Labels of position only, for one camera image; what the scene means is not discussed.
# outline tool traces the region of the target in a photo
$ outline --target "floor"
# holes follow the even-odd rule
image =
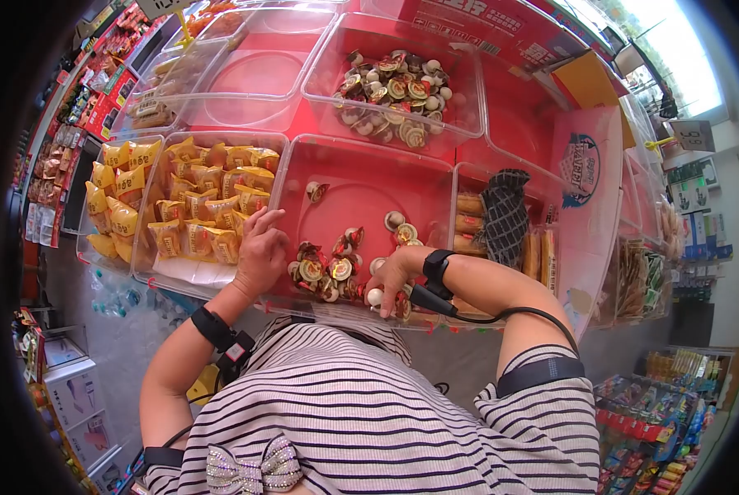
[[[104,383],[107,410],[118,441],[139,445],[141,377],[158,346],[175,328],[175,318],[181,316],[178,311],[182,309],[163,300],[155,301],[152,307],[141,304],[125,318],[101,316],[91,307],[96,293],[91,287],[89,267],[77,261],[75,249],[74,241],[62,238],[57,250],[45,250],[47,296],[64,313],[66,325],[86,326],[85,345]],[[153,291],[137,288],[153,302]],[[237,325],[255,332],[268,318],[251,308]],[[611,330],[589,330],[579,345],[588,378],[600,382],[617,373],[631,373],[642,354],[666,343],[670,323],[664,318]],[[414,368],[433,383],[447,382],[448,397],[475,413],[473,398],[493,381],[502,334],[436,330],[432,335],[407,332],[404,338],[411,348]]]

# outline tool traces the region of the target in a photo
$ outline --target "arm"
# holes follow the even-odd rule
[[[284,214],[284,210],[267,212],[263,208],[243,224],[235,280],[205,304],[228,325],[285,272],[284,251],[289,240],[285,233],[272,227]],[[145,447],[164,445],[194,422],[186,392],[209,362],[213,350],[190,318],[160,346],[141,384],[139,419]],[[187,435],[171,447],[184,448],[186,441]]]
[[[394,296],[404,283],[422,275],[424,260],[433,248],[406,246],[394,252],[367,283],[369,289],[384,287],[380,316],[386,317]],[[488,314],[499,314],[515,306],[529,306],[550,313],[571,328],[562,305],[541,283],[521,272],[482,258],[453,254],[444,272],[444,285],[456,296]],[[541,344],[570,348],[570,343],[552,322],[531,313],[515,313],[504,328],[496,377],[515,356]]]

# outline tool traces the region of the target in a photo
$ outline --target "plastic bag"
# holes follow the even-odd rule
[[[94,185],[93,182],[86,181],[86,208],[89,213],[91,223],[97,227],[99,233],[111,232],[110,212],[106,192]]]

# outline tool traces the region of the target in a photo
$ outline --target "striped shirt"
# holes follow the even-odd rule
[[[538,346],[504,372],[555,356],[575,354]],[[313,493],[595,493],[589,380],[504,398],[489,383],[474,400],[477,418],[410,364],[403,339],[388,328],[278,318],[240,378],[196,417],[182,468],[153,466],[144,483],[152,493],[208,493],[209,444],[260,462],[283,434],[297,454],[300,483]]]

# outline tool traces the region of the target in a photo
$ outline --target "packaged bread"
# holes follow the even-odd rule
[[[103,143],[102,161],[112,169],[130,170],[130,142],[121,146]]]
[[[221,194],[224,199],[236,196],[238,192],[232,187],[235,184],[270,193],[273,190],[274,179],[274,173],[262,167],[237,167],[224,172],[224,187]]]
[[[136,234],[138,212],[130,205],[107,196],[108,210],[111,217],[111,231],[122,242],[132,247],[133,236]]]
[[[194,173],[194,183],[199,193],[204,193],[210,189],[218,189],[220,194],[224,169],[219,166],[206,167],[203,165],[193,165],[190,169]]]
[[[129,172],[120,172],[117,176],[117,200],[127,203],[135,209],[141,208],[144,196],[144,167]]]
[[[185,193],[185,218],[194,220],[212,220],[208,216],[208,211],[205,208],[207,201],[214,201],[218,199],[218,189],[210,189],[204,193]]]
[[[116,197],[117,174],[107,165],[92,162],[91,181],[106,192],[106,196]]]
[[[240,193],[238,204],[240,205],[240,213],[253,215],[254,213],[267,206],[270,202],[270,193],[265,193],[259,189],[252,189],[245,185],[234,184],[232,187],[236,193]]]
[[[152,233],[152,238],[158,247],[158,256],[161,260],[177,257],[182,254],[179,243],[179,229],[182,220],[174,219],[170,222],[150,223],[146,227]]]
[[[474,234],[482,228],[482,219],[467,214],[458,213],[455,217],[455,231]]]
[[[212,227],[205,227],[205,229],[217,262],[237,264],[242,235],[232,229],[215,229]]]
[[[196,184],[186,181],[178,175],[171,174],[171,193],[169,199],[172,201],[185,201],[185,193],[195,193]]]
[[[91,247],[93,247],[95,251],[99,252],[101,256],[106,258],[115,258],[119,256],[116,246],[113,245],[113,239],[111,239],[109,235],[90,233],[86,236],[86,240],[91,243]]]
[[[99,233],[111,232],[110,211],[108,210],[108,201],[106,192],[98,188],[94,183],[86,181],[86,208],[89,213],[91,223],[97,227]]]
[[[482,197],[474,193],[457,193],[457,211],[471,216],[482,216]]]
[[[214,221],[216,228],[234,231],[238,225],[234,211],[238,207],[238,200],[235,196],[225,200],[205,201],[206,219]]]

